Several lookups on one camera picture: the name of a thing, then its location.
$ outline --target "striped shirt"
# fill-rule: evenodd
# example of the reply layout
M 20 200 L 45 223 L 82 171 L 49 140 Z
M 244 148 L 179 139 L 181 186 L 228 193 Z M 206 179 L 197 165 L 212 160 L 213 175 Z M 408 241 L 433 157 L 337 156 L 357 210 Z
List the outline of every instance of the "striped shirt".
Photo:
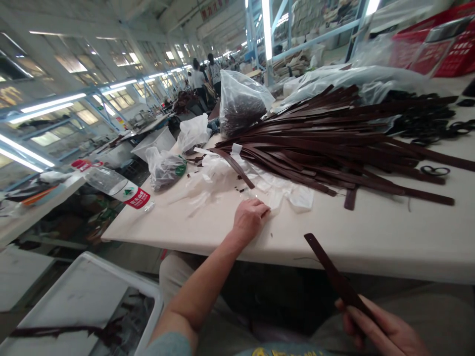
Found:
M 219 64 L 216 62 L 214 62 L 214 64 L 208 64 L 208 68 L 211 73 L 211 81 L 213 82 L 213 85 L 219 83 L 221 81 L 221 73 L 219 72 L 221 67 Z

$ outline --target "plastic water bottle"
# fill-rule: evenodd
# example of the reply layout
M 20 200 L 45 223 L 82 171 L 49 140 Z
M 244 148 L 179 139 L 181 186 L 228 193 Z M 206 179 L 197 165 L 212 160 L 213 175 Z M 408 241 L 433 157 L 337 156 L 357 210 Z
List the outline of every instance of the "plastic water bottle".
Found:
M 81 172 L 85 171 L 86 181 L 94 188 L 135 209 L 147 212 L 155 206 L 150 194 L 124 176 L 104 167 L 102 162 L 91 164 L 77 160 L 71 166 Z

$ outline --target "workbench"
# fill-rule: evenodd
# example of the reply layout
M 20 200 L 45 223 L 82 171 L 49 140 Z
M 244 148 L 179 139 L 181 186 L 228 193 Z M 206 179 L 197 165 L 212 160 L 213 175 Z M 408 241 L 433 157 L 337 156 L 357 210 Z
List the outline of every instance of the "workbench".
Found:
M 64 203 L 76 190 L 78 190 L 86 180 L 84 174 L 76 172 L 70 178 L 60 185 L 58 191 L 52 191 L 52 197 L 42 205 L 29 208 L 21 217 L 12 220 L 7 226 L 1 228 L 0 231 L 0 247 L 4 247 L 31 228 L 34 224 L 40 221 L 46 214 L 57 207 L 59 204 Z M 53 243 L 57 246 L 64 246 L 76 249 L 86 249 L 86 245 L 77 244 L 75 242 L 54 240 L 54 239 L 35 239 L 36 242 Z
M 435 79 L 460 94 L 474 75 Z M 475 108 L 457 107 L 454 121 L 473 119 Z M 455 157 L 475 160 L 474 134 L 443 140 L 429 148 Z M 220 141 L 211 138 L 206 147 Z M 172 152 L 178 153 L 175 146 Z M 434 162 L 423 162 L 441 167 Z M 239 259 L 296 267 L 321 268 L 303 235 L 315 234 L 336 267 L 358 272 L 423 280 L 475 283 L 475 173 L 450 167 L 446 185 L 435 185 L 391 175 L 402 186 L 453 197 L 445 206 L 408 197 L 390 196 L 360 188 L 354 211 L 344 209 L 345 197 L 315 192 L 312 211 L 295 213 L 287 200 L 280 212 L 243 251 Z M 197 171 L 188 164 L 188 172 Z M 233 226 L 241 194 L 231 189 L 217 193 L 194 215 L 191 199 L 173 204 L 167 200 L 185 189 L 189 178 L 163 193 L 152 192 L 155 208 L 149 213 L 126 207 L 103 235 L 160 248 L 209 255 Z

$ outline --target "bundle of leather straps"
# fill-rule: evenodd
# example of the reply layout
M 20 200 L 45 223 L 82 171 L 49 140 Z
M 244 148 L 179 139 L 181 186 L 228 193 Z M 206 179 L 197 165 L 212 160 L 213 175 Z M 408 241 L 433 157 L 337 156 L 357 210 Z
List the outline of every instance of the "bundle of leather straps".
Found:
M 387 137 L 377 132 L 387 123 L 376 119 L 403 114 L 414 108 L 448 105 L 457 97 L 357 106 L 357 93 L 356 86 L 335 90 L 329 86 L 312 99 L 299 102 L 236 137 L 219 142 L 210 151 L 224 157 L 251 189 L 254 185 L 229 155 L 233 143 L 242 145 L 240 155 L 243 159 L 295 183 L 331 196 L 337 194 L 336 189 L 346 188 L 344 206 L 349 210 L 354 209 L 356 190 L 360 186 L 454 205 L 454 199 L 450 197 L 397 185 L 379 176 L 378 172 L 394 172 L 433 184 L 445 184 L 443 178 L 426 175 L 415 167 L 428 159 L 475 171 L 475 162 Z

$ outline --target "hand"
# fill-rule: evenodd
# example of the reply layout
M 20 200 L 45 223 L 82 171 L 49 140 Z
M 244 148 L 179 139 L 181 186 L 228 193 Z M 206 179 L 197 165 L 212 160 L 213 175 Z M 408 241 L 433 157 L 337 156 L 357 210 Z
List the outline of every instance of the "hand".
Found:
M 365 342 L 361 331 L 384 356 L 429 356 L 430 352 L 415 330 L 401 318 L 391 314 L 361 296 L 371 310 L 378 325 L 355 307 L 347 307 L 341 299 L 335 302 L 343 313 L 343 330 L 353 337 L 355 346 L 364 350 Z
M 248 199 L 239 204 L 234 215 L 233 232 L 243 248 L 261 231 L 270 211 L 271 208 L 259 199 Z

